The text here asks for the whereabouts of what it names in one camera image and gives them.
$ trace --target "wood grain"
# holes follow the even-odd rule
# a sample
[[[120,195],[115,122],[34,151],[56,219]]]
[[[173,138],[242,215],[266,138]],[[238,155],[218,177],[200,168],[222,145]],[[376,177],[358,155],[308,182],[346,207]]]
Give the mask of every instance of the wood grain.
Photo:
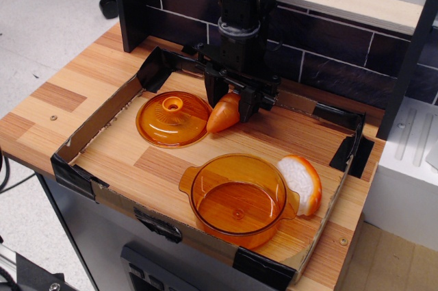
[[[31,96],[66,110],[67,112],[73,112],[87,99],[85,96],[61,88],[50,82],[45,82],[31,94]]]
[[[111,28],[0,121],[3,152],[53,178],[50,163],[53,153],[137,72],[157,45],[173,51],[180,48],[150,38],[132,53],[125,53],[120,26]],[[170,90],[188,91],[206,100],[203,80],[199,77],[173,73],[159,93]],[[140,136],[135,124],[137,111],[152,96],[145,92],[133,100],[75,163],[109,183],[111,190],[124,197],[196,228],[188,197],[178,189],[179,175],[188,165],[200,166],[226,153],[249,153],[273,164],[290,153],[303,155],[321,175],[324,188],[321,208],[311,218],[284,220],[272,241],[257,251],[284,262],[309,246],[342,176],[328,162],[348,133],[274,107],[270,112],[261,110],[249,123],[209,134],[188,147],[159,149]],[[57,116],[55,121],[50,119],[52,115]],[[365,134],[376,141],[365,173],[361,179],[347,178],[304,276],[290,290],[332,290],[336,284],[348,250],[338,240],[341,237],[351,240],[384,146],[383,141],[376,140],[372,127],[367,125]]]

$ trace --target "wooden shelf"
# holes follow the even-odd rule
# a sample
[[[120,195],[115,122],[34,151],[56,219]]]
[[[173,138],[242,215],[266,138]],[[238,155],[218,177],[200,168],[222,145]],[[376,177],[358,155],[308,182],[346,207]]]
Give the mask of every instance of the wooden shelf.
[[[278,0],[350,21],[412,35],[422,5],[400,0]]]

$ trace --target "cardboard tray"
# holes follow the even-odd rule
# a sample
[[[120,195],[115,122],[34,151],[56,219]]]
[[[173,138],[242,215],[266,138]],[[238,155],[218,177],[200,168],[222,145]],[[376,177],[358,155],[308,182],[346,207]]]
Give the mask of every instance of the cardboard tray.
[[[372,144],[361,137],[364,115],[281,92],[270,112],[262,110],[249,123],[188,147],[161,149],[143,140],[135,122],[142,104],[171,90],[206,99],[202,68],[197,60],[155,48],[138,73],[53,155],[56,180],[139,220],[169,242],[188,244],[285,290],[300,279],[347,174],[360,177],[365,166]],[[359,147],[360,160],[355,159]],[[283,220],[273,239],[252,251],[204,233],[179,180],[187,167],[226,153],[250,153],[273,164],[290,153],[306,157],[321,176],[321,208],[310,218]]]

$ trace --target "black metal frame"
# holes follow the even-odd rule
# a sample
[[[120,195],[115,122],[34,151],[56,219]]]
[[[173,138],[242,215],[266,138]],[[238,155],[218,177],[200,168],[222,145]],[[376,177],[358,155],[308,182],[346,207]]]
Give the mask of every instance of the black metal frame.
[[[144,24],[146,6],[140,4],[144,0],[117,1],[123,49],[126,52],[131,52],[149,35],[147,25]],[[394,91],[385,109],[385,115],[377,133],[378,138],[383,140],[388,138],[437,12],[438,0],[426,0],[411,43],[400,67]]]
[[[411,43],[400,67],[397,82],[385,109],[381,126],[378,129],[377,137],[379,138],[386,140],[389,136],[437,13],[438,0],[426,0],[417,27],[412,35]]]

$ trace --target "wooden table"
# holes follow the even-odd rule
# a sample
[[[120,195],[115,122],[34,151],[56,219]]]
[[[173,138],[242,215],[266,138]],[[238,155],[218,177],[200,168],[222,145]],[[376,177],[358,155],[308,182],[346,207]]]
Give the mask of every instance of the wooden table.
[[[135,75],[144,59],[157,45],[173,51],[180,50],[176,45],[149,38],[132,53],[125,53],[122,47],[120,26],[116,25],[111,28],[0,121],[0,146],[4,154],[34,169],[43,177],[55,179],[50,162],[51,156],[105,100]],[[198,86],[194,91],[201,92],[202,86]],[[317,97],[320,93],[316,91],[314,95]],[[339,101],[339,98],[336,97],[330,97],[329,101],[343,103],[342,99]],[[351,107],[352,105],[360,109],[360,105],[358,106],[358,104],[348,100],[344,101],[344,106]],[[370,107],[364,107],[363,109],[371,112],[375,111]],[[272,112],[262,112],[261,115],[264,114],[280,116],[283,113],[282,109],[275,107]],[[254,132],[257,132],[257,123],[254,122],[253,126]],[[318,130],[321,125],[316,123],[313,127]],[[312,135],[312,133],[308,133],[308,136],[318,136],[317,134]],[[374,170],[385,144],[382,140],[375,138],[375,133],[375,126],[372,124],[366,125],[364,134],[368,139],[375,141],[375,144],[363,176],[360,179],[348,176],[318,246],[304,271],[304,275],[295,286],[290,286],[288,290],[334,290],[357,228]],[[334,131],[334,139],[338,138],[340,134]],[[277,149],[278,153],[276,155],[281,158],[283,154],[287,153],[284,148],[281,148],[281,142],[282,140],[278,139],[278,142],[271,144],[269,149],[258,149],[258,151],[263,156],[263,150],[272,151]],[[104,151],[105,145],[101,145],[99,148],[99,144],[96,144],[94,149]],[[136,161],[138,159],[138,157],[134,157],[136,151],[142,153],[144,150],[133,148],[131,152],[133,157],[128,157],[126,160]],[[324,176],[325,174],[332,174],[333,179],[336,179],[342,175],[339,173],[338,176],[334,169],[325,170],[329,158],[324,157],[321,149],[306,149],[304,146],[301,151],[302,153],[298,154],[309,158],[315,164],[317,170],[323,171]],[[104,178],[104,180],[111,179],[111,174],[99,167],[105,166],[105,164],[107,166],[112,165],[115,162],[106,162],[100,166],[99,163],[93,164],[92,152],[87,152],[86,155],[79,158],[79,161],[87,170],[95,170],[96,173],[100,171],[101,176],[99,177]],[[136,187],[124,188],[122,184],[116,182],[114,184],[110,183],[110,185],[113,190],[131,198],[133,201],[155,209],[159,206],[158,203],[152,203],[153,197],[148,199],[142,197]],[[190,206],[181,208],[176,207],[175,218],[188,225],[195,226],[193,218],[188,218],[187,215]],[[164,213],[172,215],[169,210]],[[311,218],[308,223],[311,225],[314,221],[317,221],[317,218],[318,215]],[[347,240],[347,244],[341,242],[341,239]],[[276,260],[285,257],[284,253],[278,251],[270,253],[269,249],[262,249],[261,252]]]

